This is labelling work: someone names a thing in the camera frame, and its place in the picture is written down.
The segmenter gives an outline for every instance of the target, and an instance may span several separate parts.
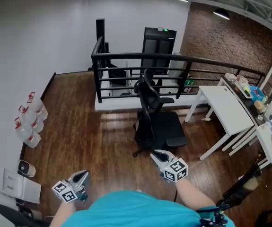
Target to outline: blue box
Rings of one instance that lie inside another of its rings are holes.
[[[265,98],[264,93],[258,88],[258,87],[250,87],[251,94],[253,95],[253,98],[251,99],[253,102],[255,101],[262,101],[263,98]]]

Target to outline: blue shirt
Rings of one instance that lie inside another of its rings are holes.
[[[209,216],[213,216],[213,212],[199,214],[181,204],[159,200],[145,193],[119,191],[99,198],[89,210],[74,213],[62,226],[200,227],[200,219]],[[226,226],[234,227],[233,222],[226,219]]]

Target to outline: cable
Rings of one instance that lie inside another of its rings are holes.
[[[177,200],[177,189],[175,190],[175,198],[174,198],[174,202]]]

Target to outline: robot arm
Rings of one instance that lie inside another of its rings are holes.
[[[79,171],[73,173],[68,179],[59,181],[52,187],[53,192],[63,202],[69,203],[74,200],[81,200],[83,203],[88,198],[85,187],[90,181],[89,171]]]
[[[171,152],[166,150],[154,150],[150,157],[157,164],[161,176],[167,181],[174,183],[179,182],[188,174],[188,165],[181,159],[175,157]]]

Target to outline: chair armrest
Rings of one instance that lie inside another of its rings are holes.
[[[168,147],[182,147],[188,144],[188,139],[186,137],[167,139],[166,144]]]
[[[172,104],[174,102],[175,102],[174,99],[171,98],[171,97],[161,97],[160,98],[160,103],[161,104]]]

